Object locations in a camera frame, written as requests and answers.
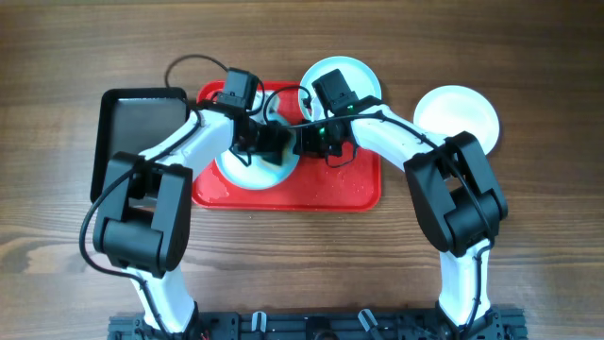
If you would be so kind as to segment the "teal round plate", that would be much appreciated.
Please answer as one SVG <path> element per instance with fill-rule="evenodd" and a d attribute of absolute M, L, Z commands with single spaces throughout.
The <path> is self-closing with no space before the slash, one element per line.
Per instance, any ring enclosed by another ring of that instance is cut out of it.
<path fill-rule="evenodd" d="M 382 90 L 376 74 L 369 66 L 358 59 L 346 56 L 335 56 L 322 59 L 314 63 L 311 68 L 303 75 L 300 85 L 310 92 L 310 108 L 307 109 L 302 100 L 308 95 L 300 90 L 298 92 L 298 102 L 303 117 L 306 120 L 314 121 L 324 117 L 320 101 L 317 99 L 315 90 L 311 84 L 320 76 L 333 70 L 340 70 L 348 87 L 356 93 L 358 98 L 363 99 L 368 95 L 376 98 L 382 98 Z"/>
<path fill-rule="evenodd" d="M 243 166 L 231 151 L 222 153 L 215 159 L 220 173 L 232 184 L 247 190 L 266 190 L 287 179 L 298 164 L 299 157 L 293 153 L 296 137 L 292 130 L 280 166 L 264 161 L 260 156 L 252 157 L 250 166 Z"/>

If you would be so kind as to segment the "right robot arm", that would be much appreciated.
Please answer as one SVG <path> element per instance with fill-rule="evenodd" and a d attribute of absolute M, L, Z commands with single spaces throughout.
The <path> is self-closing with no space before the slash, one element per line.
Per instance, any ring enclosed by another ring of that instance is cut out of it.
<path fill-rule="evenodd" d="M 318 117 L 298 126 L 324 157 L 348 141 L 379 154 L 406 176 L 420 229 L 439 251 L 442 289 L 437 313 L 445 339 L 468 339 L 489 324 L 488 256 L 508 204 L 478 139 L 428 132 L 396 115 L 381 99 L 359 97 L 335 69 L 311 87 Z"/>

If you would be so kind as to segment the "white round plate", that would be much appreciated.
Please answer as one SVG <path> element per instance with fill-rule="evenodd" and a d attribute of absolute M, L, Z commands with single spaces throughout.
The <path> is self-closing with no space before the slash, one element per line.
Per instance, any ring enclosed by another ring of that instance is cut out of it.
<path fill-rule="evenodd" d="M 481 93 L 460 85 L 445 85 L 426 93 L 415 107 L 413 123 L 449 137 L 470 132 L 485 154 L 495 148 L 500 133 L 495 107 Z"/>

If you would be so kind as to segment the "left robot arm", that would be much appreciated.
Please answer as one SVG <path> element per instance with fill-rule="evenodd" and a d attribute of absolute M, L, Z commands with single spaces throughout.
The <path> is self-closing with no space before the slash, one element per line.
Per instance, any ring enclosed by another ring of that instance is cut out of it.
<path fill-rule="evenodd" d="M 197 107 L 180 88 L 103 95 L 103 113 L 120 101 L 173 103 L 186 118 L 156 146 L 106 159 L 104 169 L 94 172 L 98 193 L 80 228 L 80 254 L 90 267 L 137 284 L 145 309 L 143 325 L 134 329 L 140 337 L 190 339 L 200 333 L 197 305 L 179 267 L 190 235 L 193 182 L 220 154 L 255 139 L 257 124 L 250 117 L 263 88 L 257 76 L 230 68 L 222 92 Z"/>

